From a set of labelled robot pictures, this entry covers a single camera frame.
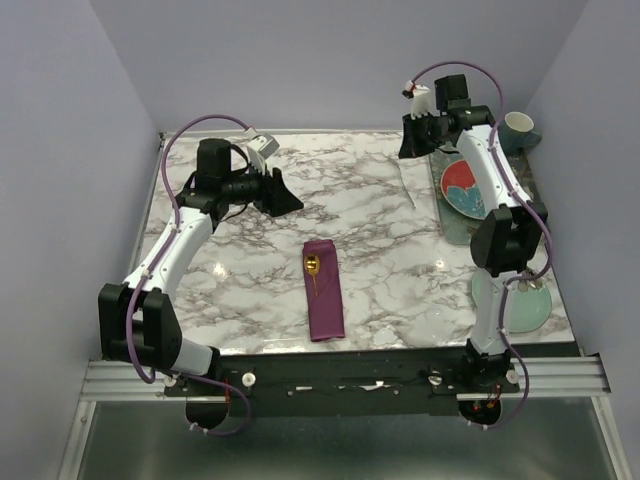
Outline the gold spoon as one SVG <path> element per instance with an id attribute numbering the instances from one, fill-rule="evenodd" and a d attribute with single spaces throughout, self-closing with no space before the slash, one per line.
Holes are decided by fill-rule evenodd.
<path id="1" fill-rule="evenodd" d="M 317 275 L 320 271 L 320 258 L 317 254 L 309 254 L 304 258 L 305 271 L 311 276 L 314 296 L 318 296 Z"/>

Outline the purple cloth napkin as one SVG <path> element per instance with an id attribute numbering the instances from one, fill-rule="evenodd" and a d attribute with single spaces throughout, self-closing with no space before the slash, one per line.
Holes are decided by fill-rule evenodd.
<path id="1" fill-rule="evenodd" d="M 304 258 L 309 254 L 317 254 L 320 258 L 317 297 L 314 296 L 311 276 L 304 267 Z M 311 341 L 344 338 L 346 336 L 344 308 L 334 242 L 330 239 L 307 241 L 303 245 L 302 257 Z"/>

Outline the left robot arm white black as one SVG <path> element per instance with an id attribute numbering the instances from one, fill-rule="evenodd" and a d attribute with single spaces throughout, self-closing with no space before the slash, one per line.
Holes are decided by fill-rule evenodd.
<path id="1" fill-rule="evenodd" d="M 270 135 L 258 135 L 244 148 L 224 139 L 200 141 L 196 169 L 173 196 L 177 209 L 156 244 L 122 283 L 107 284 L 99 292 L 105 358 L 186 373 L 188 384 L 201 395 L 220 387 L 218 350 L 184 338 L 172 302 L 195 254 L 230 206 L 253 205 L 270 217 L 302 209 L 281 170 L 267 164 L 278 148 Z"/>

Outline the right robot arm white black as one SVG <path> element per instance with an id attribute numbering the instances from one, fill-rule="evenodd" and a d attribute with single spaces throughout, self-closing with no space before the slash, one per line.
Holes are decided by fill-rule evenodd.
<path id="1" fill-rule="evenodd" d="M 459 370 L 462 384 L 480 392 L 504 379 L 510 368 L 511 293 L 547 232 L 547 210 L 516 180 L 496 120 L 488 107 L 472 104 L 464 75 L 440 78 L 433 89 L 410 81 L 403 94 L 411 110 L 403 118 L 399 156 L 425 156 L 451 144 L 467 161 L 484 202 L 486 216 L 470 242 L 479 302 Z"/>

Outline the silver fork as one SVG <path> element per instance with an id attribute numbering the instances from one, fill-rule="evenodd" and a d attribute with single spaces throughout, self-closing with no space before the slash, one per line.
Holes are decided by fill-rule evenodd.
<path id="1" fill-rule="evenodd" d="M 405 182 L 403 171 L 402 171 L 402 168 L 401 168 L 401 166 L 399 164 L 399 161 L 396 161 L 396 168 L 397 168 L 397 171 L 398 171 L 399 181 L 400 181 L 401 187 L 402 187 L 402 189 L 404 191 L 404 194 L 406 195 L 407 199 L 409 200 L 412 209 L 415 210 L 417 208 L 416 207 L 416 203 L 415 203 L 415 201 L 414 201 L 414 199 L 413 199 L 413 197 L 412 197 L 412 195 L 411 195 L 411 193 L 409 191 L 409 188 L 407 187 L 407 184 Z"/>

